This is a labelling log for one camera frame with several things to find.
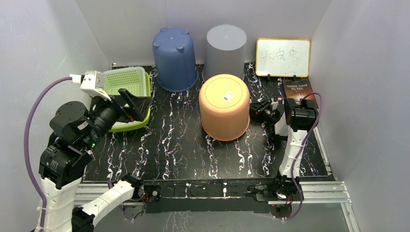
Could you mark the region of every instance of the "white wall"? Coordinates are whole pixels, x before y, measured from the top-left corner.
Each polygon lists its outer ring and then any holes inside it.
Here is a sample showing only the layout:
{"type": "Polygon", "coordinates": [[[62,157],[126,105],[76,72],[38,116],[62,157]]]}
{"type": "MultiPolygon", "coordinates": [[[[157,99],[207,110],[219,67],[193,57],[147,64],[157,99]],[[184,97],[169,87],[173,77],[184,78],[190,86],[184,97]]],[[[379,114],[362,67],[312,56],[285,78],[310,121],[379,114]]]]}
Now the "white wall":
{"type": "MultiPolygon", "coordinates": [[[[58,78],[108,68],[74,0],[0,1],[2,231],[27,232],[37,225],[40,197],[23,158],[24,125],[35,99],[58,78]]],[[[29,144],[35,174],[51,133],[49,120],[61,104],[81,96],[78,87],[67,82],[51,90],[40,104],[29,144]]]]}
{"type": "Polygon", "coordinates": [[[234,24],[248,35],[246,60],[256,40],[310,39],[331,0],[76,0],[109,62],[154,64],[152,40],[161,27],[188,28],[197,62],[206,33],[234,24]]]}
{"type": "Polygon", "coordinates": [[[409,231],[409,15],[408,0],[333,0],[312,39],[319,130],[365,232],[409,231]]]}

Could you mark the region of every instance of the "table surface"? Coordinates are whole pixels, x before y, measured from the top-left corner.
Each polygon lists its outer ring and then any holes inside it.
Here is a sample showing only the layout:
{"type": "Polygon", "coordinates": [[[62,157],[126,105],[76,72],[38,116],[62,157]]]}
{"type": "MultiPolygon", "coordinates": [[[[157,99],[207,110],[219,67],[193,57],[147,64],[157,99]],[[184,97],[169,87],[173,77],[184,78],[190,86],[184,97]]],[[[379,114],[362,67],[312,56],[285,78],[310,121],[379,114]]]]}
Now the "table surface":
{"type": "MultiPolygon", "coordinates": [[[[264,124],[251,121],[239,139],[220,142],[202,129],[198,96],[203,84],[203,65],[197,65],[200,79],[188,91],[172,93],[156,80],[155,66],[143,66],[151,79],[154,98],[151,117],[144,128],[108,133],[93,151],[84,182],[117,181],[127,173],[144,180],[261,178],[273,177],[283,159],[286,142],[273,144],[264,124]]],[[[281,79],[257,77],[254,63],[245,63],[245,83],[251,100],[283,96],[281,79]]],[[[327,175],[314,134],[308,139],[301,176],[327,175]]]]}

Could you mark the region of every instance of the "book cover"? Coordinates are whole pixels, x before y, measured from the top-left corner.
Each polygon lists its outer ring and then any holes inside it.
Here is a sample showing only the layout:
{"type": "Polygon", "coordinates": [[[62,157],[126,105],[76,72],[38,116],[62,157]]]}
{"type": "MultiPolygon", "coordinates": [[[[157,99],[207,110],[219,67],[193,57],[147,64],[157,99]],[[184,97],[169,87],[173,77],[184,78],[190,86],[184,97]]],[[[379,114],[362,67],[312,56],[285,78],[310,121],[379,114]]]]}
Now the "book cover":
{"type": "MultiPolygon", "coordinates": [[[[296,102],[299,102],[301,98],[313,92],[308,78],[296,81],[284,80],[283,88],[285,90],[286,97],[293,98],[296,102]]],[[[315,101],[316,108],[318,108],[318,104],[314,95],[309,96],[307,99],[315,101]]]]}

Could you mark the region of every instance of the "cable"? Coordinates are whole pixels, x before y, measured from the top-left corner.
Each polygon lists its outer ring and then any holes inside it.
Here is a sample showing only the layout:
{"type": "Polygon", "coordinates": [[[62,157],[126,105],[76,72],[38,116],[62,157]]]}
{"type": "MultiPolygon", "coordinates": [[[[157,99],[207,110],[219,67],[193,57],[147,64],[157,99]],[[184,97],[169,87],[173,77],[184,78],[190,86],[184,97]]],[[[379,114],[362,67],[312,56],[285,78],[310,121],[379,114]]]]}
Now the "cable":
{"type": "Polygon", "coordinates": [[[30,133],[30,126],[31,126],[31,121],[33,120],[34,113],[36,112],[37,107],[39,106],[41,100],[45,96],[45,94],[54,86],[57,84],[63,82],[63,81],[69,81],[72,80],[71,77],[63,77],[51,84],[49,84],[38,96],[37,100],[34,102],[29,116],[27,117],[27,122],[26,122],[26,127],[24,128],[24,139],[23,139],[23,147],[24,147],[24,161],[26,163],[26,169],[27,173],[29,174],[31,183],[34,185],[34,188],[36,189],[37,193],[40,195],[41,200],[42,200],[42,210],[41,210],[41,216],[40,216],[40,227],[44,228],[44,221],[45,221],[45,209],[47,208],[47,198],[45,194],[43,193],[40,185],[37,183],[36,177],[34,176],[33,169],[31,168],[31,163],[30,163],[30,154],[29,154],[29,133],[30,133]]]}
{"type": "Polygon", "coordinates": [[[303,146],[300,147],[299,152],[297,153],[296,157],[294,158],[294,160],[293,160],[293,162],[292,162],[291,176],[292,176],[292,181],[293,181],[293,183],[295,184],[295,186],[296,186],[296,188],[297,188],[297,191],[299,192],[300,203],[299,203],[299,207],[297,208],[296,212],[295,212],[294,214],[290,215],[289,217],[287,217],[286,220],[294,218],[294,217],[299,213],[300,209],[302,208],[302,199],[303,199],[302,191],[300,190],[299,186],[298,186],[297,183],[296,183],[296,180],[295,180],[294,175],[293,175],[293,169],[294,169],[294,165],[295,165],[295,163],[296,163],[296,160],[297,160],[297,158],[300,156],[300,154],[302,153],[303,147],[305,146],[305,144],[306,144],[306,142],[307,142],[307,140],[308,140],[310,134],[312,133],[313,129],[315,129],[315,127],[318,125],[318,123],[319,123],[319,118],[320,118],[320,116],[322,115],[322,111],[323,111],[324,102],[323,102],[322,96],[321,96],[319,93],[316,93],[316,92],[309,93],[309,94],[307,94],[306,96],[304,96],[302,99],[305,99],[305,98],[309,97],[310,95],[318,95],[318,97],[319,97],[320,100],[321,100],[321,106],[320,106],[320,109],[319,109],[318,116],[316,117],[316,120],[315,120],[315,122],[313,123],[312,128],[310,128],[310,130],[309,130],[308,133],[306,134],[305,138],[303,139],[303,142],[302,142],[303,146]]]}
{"type": "Polygon", "coordinates": [[[289,197],[286,198],[286,202],[282,206],[286,206],[288,204],[288,200],[289,200],[289,197]]]}
{"type": "Polygon", "coordinates": [[[145,203],[143,202],[144,210],[146,210],[146,204],[148,203],[148,200],[149,200],[148,193],[146,193],[146,201],[145,203]]]}
{"type": "Polygon", "coordinates": [[[131,201],[133,201],[133,202],[139,202],[140,200],[142,200],[143,198],[144,198],[144,194],[141,196],[141,198],[140,199],[138,199],[138,200],[133,200],[133,199],[130,199],[131,201]]]}
{"type": "Polygon", "coordinates": [[[143,216],[143,215],[144,215],[144,213],[145,213],[145,210],[143,210],[143,211],[139,212],[137,215],[135,215],[134,220],[135,220],[135,219],[138,217],[138,215],[140,215],[140,214],[141,214],[141,216],[143,216]]]}

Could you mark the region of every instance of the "barcode sticker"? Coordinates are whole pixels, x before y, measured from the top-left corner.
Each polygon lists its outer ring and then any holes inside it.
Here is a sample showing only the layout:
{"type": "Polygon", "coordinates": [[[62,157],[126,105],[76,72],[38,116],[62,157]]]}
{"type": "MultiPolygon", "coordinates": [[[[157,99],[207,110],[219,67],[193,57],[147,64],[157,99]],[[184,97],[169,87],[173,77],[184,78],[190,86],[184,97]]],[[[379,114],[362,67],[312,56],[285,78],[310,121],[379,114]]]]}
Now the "barcode sticker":
{"type": "Polygon", "coordinates": [[[232,100],[232,98],[234,98],[235,97],[235,95],[233,94],[233,93],[231,93],[231,92],[227,92],[227,93],[225,93],[223,96],[222,96],[222,98],[225,100],[225,101],[227,101],[227,102],[229,102],[230,100],[232,100]]]}

